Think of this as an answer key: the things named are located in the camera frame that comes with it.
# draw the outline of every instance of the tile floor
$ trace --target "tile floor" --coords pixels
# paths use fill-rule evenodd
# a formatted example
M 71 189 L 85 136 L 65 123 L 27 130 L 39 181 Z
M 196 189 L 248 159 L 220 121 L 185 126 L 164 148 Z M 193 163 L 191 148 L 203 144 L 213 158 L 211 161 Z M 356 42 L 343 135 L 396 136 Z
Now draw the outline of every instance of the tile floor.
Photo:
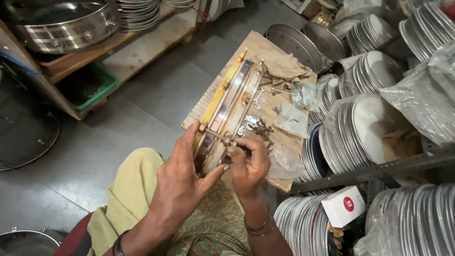
M 0 174 L 0 234 L 12 227 L 69 231 L 105 205 L 104 189 L 134 149 L 151 147 L 166 158 L 198 102 L 250 30 L 274 23 L 301 28 L 305 20 L 279 0 L 244 0 L 245 8 L 215 21 L 204 42 L 180 45 L 144 68 L 82 122 L 61 115 L 54 148 L 20 170 Z M 264 185 L 276 207 L 276 190 Z

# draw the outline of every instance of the person's right hand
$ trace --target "person's right hand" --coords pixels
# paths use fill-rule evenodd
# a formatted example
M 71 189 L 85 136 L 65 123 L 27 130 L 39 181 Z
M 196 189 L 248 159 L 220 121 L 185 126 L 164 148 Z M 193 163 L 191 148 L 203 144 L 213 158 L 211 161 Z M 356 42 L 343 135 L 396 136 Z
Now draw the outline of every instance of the person's right hand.
M 233 162 L 233 187 L 237 197 L 254 199 L 259 196 L 259 186 L 270 169 L 270 158 L 264 140 L 259 135 L 238 138 L 237 144 L 251 150 L 251 160 L 246 159 L 245 152 L 239 147 L 227 150 Z

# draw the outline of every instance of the yellow metal piece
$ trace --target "yellow metal piece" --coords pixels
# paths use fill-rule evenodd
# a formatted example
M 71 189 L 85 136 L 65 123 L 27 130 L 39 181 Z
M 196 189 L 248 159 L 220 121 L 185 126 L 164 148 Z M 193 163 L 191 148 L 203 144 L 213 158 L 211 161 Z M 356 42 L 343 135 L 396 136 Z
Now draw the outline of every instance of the yellow metal piece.
M 242 63 L 243 58 L 245 57 L 247 51 L 248 51 L 248 47 L 245 47 L 245 49 L 242 51 L 242 53 L 240 53 L 239 56 L 236 58 L 236 61 L 227 70 L 226 75 L 223 77 L 222 82 L 218 86 L 215 94 L 213 95 L 212 101 L 207 106 L 207 109 L 205 110 L 205 112 L 201 118 L 201 123 L 209 123 L 210 119 L 212 119 L 212 116 L 215 113 L 215 109 L 217 109 L 217 106 L 220 103 L 221 98 L 223 97 L 224 93 L 226 92 L 226 88 L 228 87 L 228 84 L 231 82 L 235 72 L 240 67 L 240 63 Z M 196 133 L 196 137 L 195 137 L 194 143 L 193 143 L 194 150 L 197 148 L 197 145 L 199 144 L 199 141 L 201 140 L 201 138 L 202 138 L 202 134 L 200 132 Z

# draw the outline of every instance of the metal frame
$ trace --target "metal frame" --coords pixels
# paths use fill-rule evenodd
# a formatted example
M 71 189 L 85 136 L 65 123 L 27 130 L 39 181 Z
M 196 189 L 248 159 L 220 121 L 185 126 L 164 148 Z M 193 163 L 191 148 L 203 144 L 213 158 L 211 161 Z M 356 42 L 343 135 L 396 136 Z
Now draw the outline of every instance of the metal frame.
M 379 179 L 384 181 L 389 175 L 408 174 L 437 167 L 455 165 L 455 146 L 439 148 L 434 151 L 418 154 L 405 159 L 390 161 L 384 164 L 357 169 L 352 172 L 317 179 L 306 183 L 293 184 L 284 195 L 307 192 L 317 189 L 328 189 L 336 186 L 354 185 L 359 182 Z

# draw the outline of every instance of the green basket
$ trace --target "green basket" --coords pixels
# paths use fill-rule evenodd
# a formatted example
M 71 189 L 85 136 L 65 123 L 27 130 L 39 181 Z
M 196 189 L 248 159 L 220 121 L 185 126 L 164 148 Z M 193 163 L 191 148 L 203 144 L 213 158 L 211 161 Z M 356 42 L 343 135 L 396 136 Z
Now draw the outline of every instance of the green basket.
M 87 108 L 97 103 L 100 99 L 104 98 L 104 96 L 110 94 L 119 82 L 118 78 L 106 70 L 102 63 L 94 61 L 89 65 L 94 72 L 98 73 L 102 77 L 103 85 L 98 88 L 96 93 L 89 96 L 89 99 L 85 103 L 82 105 L 74 105 L 74 108 L 78 111 L 86 110 Z

